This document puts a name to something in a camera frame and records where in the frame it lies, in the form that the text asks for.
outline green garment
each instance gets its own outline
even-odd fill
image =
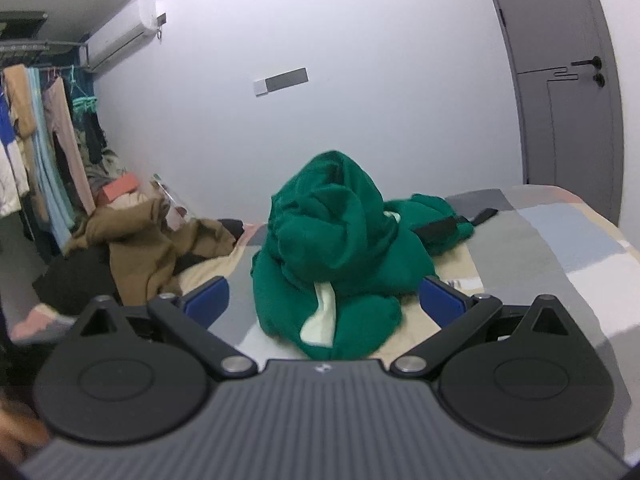
[[[385,211],[397,212],[399,223]],[[255,306],[268,335],[293,342],[316,360],[358,359],[376,351],[402,319],[398,296],[435,275],[439,254],[473,233],[468,222],[423,245],[412,229],[456,217],[443,199],[413,195],[385,203],[348,156],[316,156],[271,198],[268,234],[254,256]],[[332,348],[300,339],[318,308],[314,283],[331,283]]]

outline door frame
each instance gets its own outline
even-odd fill
[[[518,73],[516,71],[511,41],[509,39],[509,31],[500,12],[500,4],[498,0],[492,0],[502,30],[504,38],[504,46],[507,49],[507,57],[511,69],[511,78],[513,79],[513,90],[516,97],[516,108],[518,110],[518,122],[520,124],[520,145],[522,149],[522,181],[527,183],[529,177],[529,159],[527,157],[527,143],[525,137],[526,124],[524,114],[522,113],[522,96],[520,94],[520,86],[518,84]],[[591,12],[596,22],[596,31],[598,40],[600,41],[601,52],[598,55],[603,60],[603,65],[607,68],[607,87],[609,88],[610,107],[612,113],[612,152],[613,152],[613,169],[612,169],[612,191],[611,191],[611,218],[610,220],[618,225],[620,220],[620,207],[622,205],[622,185],[624,177],[624,124],[622,115],[622,96],[620,93],[620,80],[618,78],[618,67],[616,65],[616,56],[611,42],[609,33],[609,25],[602,9],[600,0],[588,0],[591,5]]]

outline gray rectangle on wall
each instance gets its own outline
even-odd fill
[[[309,78],[306,75],[306,68],[299,68],[291,72],[268,77],[265,81],[267,83],[267,92],[274,92],[289,86],[306,83],[309,81]]]

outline orange box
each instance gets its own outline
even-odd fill
[[[104,186],[98,193],[96,205],[107,205],[125,193],[135,191],[140,185],[140,181],[133,173],[126,173],[118,180]]]

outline wall-mounted air conditioner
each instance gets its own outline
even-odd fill
[[[157,33],[155,2],[133,0],[89,38],[89,59],[83,59],[84,52],[81,52],[80,61],[91,72],[103,72]]]

